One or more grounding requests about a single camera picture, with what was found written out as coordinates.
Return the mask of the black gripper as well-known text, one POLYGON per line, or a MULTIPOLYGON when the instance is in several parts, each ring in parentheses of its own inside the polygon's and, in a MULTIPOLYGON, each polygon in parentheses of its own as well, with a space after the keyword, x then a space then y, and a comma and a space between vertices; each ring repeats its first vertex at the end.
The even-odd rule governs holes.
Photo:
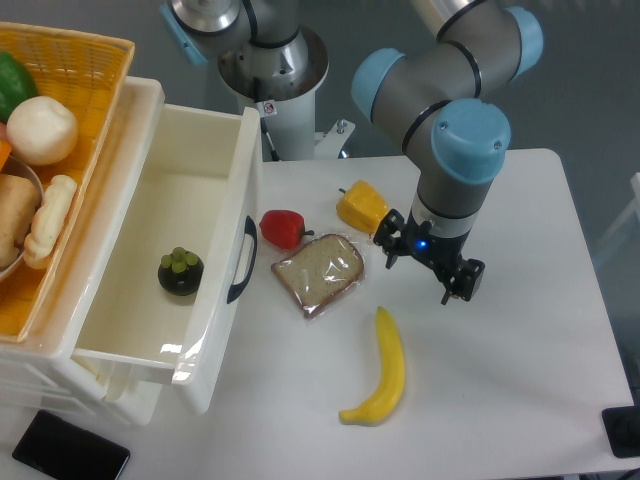
POLYGON ((381 220, 373 242, 391 269, 399 257, 409 255, 430 268, 445 287, 441 304, 452 298, 469 302, 478 290, 485 263, 463 259, 461 250, 470 232, 470 217, 452 218, 425 206, 412 206, 407 223, 395 209, 381 220))

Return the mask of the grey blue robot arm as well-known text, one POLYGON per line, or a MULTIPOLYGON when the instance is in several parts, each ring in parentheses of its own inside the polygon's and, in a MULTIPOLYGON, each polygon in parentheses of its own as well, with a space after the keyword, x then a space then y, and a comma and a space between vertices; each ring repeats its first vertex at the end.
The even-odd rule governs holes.
MULTIPOLYGON (((389 263, 412 257, 446 298, 470 300, 484 264, 462 249, 511 138, 504 114, 482 96, 536 64, 543 34, 530 12, 492 1, 418 1, 415 9, 435 46, 413 59, 378 50, 351 83, 362 114, 420 173, 410 213, 387 214, 374 240, 389 263)), ((297 2, 166 1, 160 12, 189 61, 215 60, 239 107, 257 109, 268 160, 318 154, 315 93, 328 53, 297 2)))

